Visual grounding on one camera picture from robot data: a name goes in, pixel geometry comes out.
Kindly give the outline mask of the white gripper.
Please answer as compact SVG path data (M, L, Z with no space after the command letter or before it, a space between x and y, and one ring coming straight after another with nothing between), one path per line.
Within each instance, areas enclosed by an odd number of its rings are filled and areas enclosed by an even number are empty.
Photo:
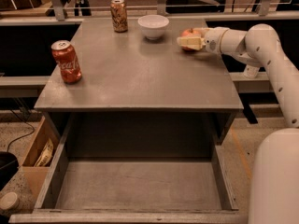
M228 31L225 27L205 28L196 27L194 31L200 36L180 36L177 38L179 46L185 49L201 50L206 46L206 51L214 54L221 54L221 40Z

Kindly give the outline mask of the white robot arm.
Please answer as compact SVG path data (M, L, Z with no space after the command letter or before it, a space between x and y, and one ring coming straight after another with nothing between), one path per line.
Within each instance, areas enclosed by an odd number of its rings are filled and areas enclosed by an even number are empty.
M275 29L267 24L247 31L197 28L193 35L178 37L177 43L265 70L287 127L269 134L259 145L248 224L299 224L299 71L284 53Z

